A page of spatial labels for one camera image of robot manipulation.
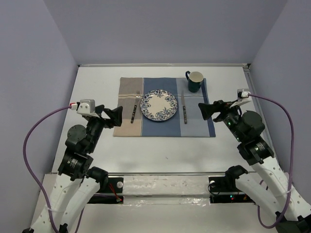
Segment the blue beige checked cloth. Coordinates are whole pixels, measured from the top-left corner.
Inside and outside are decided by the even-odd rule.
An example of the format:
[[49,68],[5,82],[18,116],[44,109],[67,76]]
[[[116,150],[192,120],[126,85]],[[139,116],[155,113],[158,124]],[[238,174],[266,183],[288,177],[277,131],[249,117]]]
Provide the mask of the blue beige checked cloth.
[[[136,92],[141,95],[149,91],[163,89],[171,92],[178,101],[176,114],[166,121],[147,119],[137,109],[134,123],[131,124]],[[181,93],[184,91],[188,123],[184,123]],[[203,81],[198,92],[188,90],[186,78],[126,78],[120,79],[118,105],[123,107],[122,125],[115,127],[114,137],[215,137],[212,119],[203,120],[199,103],[208,103],[207,82]]]

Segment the silver knife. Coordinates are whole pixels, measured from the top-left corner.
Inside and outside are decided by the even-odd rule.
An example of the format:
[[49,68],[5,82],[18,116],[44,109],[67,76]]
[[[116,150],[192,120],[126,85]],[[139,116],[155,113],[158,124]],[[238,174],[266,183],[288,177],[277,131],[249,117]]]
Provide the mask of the silver knife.
[[182,108],[183,108],[183,118],[184,118],[184,123],[187,124],[187,110],[186,110],[186,105],[185,105],[185,96],[184,96],[184,91],[181,93],[181,103],[182,103]]

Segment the silver fork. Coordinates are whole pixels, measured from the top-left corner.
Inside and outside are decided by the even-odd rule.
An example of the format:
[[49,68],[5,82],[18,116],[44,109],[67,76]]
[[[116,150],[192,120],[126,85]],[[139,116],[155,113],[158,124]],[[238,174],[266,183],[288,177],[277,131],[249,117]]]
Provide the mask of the silver fork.
[[136,99],[135,99],[135,104],[134,104],[134,108],[133,108],[133,112],[132,112],[131,124],[134,123],[134,119],[135,119],[135,115],[136,115],[136,111],[137,111],[137,107],[138,107],[138,103],[139,103],[140,99],[141,99],[141,93],[138,90],[136,92]]

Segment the dark green mug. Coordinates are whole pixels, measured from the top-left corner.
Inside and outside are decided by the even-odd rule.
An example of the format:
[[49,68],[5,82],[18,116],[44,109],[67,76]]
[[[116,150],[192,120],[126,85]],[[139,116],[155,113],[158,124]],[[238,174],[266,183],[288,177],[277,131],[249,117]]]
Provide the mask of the dark green mug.
[[198,71],[186,71],[185,76],[188,81],[188,90],[192,93],[198,92],[204,81],[203,74]]

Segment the blue white patterned plate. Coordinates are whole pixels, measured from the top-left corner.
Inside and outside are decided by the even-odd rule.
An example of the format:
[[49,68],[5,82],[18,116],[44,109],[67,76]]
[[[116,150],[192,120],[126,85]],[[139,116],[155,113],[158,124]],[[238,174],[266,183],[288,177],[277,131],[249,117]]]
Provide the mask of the blue white patterned plate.
[[166,121],[176,114],[177,109],[176,97],[171,92],[162,89],[149,91],[140,101],[142,114],[152,121]]

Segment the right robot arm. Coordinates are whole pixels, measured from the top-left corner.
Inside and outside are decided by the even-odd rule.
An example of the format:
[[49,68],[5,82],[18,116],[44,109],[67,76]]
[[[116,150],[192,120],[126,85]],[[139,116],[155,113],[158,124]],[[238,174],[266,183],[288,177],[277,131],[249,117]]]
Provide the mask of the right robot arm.
[[237,147],[242,158],[261,177],[256,182],[240,165],[230,167],[223,177],[212,178],[207,186],[212,196],[226,191],[241,191],[255,202],[258,210],[264,210],[275,217],[269,228],[279,233],[309,233],[311,231],[311,206],[294,188],[290,176],[280,168],[269,145],[261,137],[265,125],[261,116],[254,111],[241,112],[241,101],[215,101],[200,103],[204,120],[218,116],[214,122],[223,122],[239,142]]

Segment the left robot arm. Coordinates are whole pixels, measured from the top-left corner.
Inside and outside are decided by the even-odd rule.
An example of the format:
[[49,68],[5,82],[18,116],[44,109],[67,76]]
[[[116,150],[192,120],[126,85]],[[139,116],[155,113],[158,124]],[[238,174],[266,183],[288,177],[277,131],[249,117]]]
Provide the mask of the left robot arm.
[[66,150],[58,168],[58,174],[47,194],[27,160],[26,146],[30,133],[23,143],[23,159],[30,175],[41,189],[46,201],[42,212],[25,233],[68,233],[77,218],[81,218],[84,207],[97,193],[108,185],[108,172],[91,167],[90,156],[100,139],[104,128],[119,127],[122,124],[123,107],[113,110],[104,105],[95,105],[94,100],[80,100],[62,107],[59,111],[71,109],[87,120],[87,125],[74,125],[67,133]]

